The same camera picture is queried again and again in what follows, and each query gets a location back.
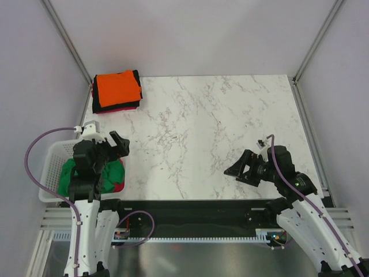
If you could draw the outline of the orange t-shirt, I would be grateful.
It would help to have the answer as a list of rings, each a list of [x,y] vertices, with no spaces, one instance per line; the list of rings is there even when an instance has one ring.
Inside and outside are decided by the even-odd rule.
[[[100,104],[103,107],[142,99],[140,75],[137,70],[98,74],[94,83],[97,84]]]

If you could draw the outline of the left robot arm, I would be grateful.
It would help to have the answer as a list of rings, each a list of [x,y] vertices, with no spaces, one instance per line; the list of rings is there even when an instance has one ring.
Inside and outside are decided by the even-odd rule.
[[[118,207],[101,208],[103,170],[107,163],[129,155],[130,141],[110,132],[115,145],[104,139],[83,139],[73,147],[75,166],[68,187],[71,239],[64,276],[109,276],[108,257],[115,227],[126,222]]]

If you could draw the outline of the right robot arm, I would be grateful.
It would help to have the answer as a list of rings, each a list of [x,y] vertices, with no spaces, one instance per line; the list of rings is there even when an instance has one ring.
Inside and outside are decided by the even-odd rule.
[[[224,171],[237,181],[258,186],[271,182],[280,198],[267,203],[264,220],[280,226],[304,250],[319,276],[368,276],[368,259],[352,247],[327,212],[309,177],[296,171],[285,146],[247,149]]]

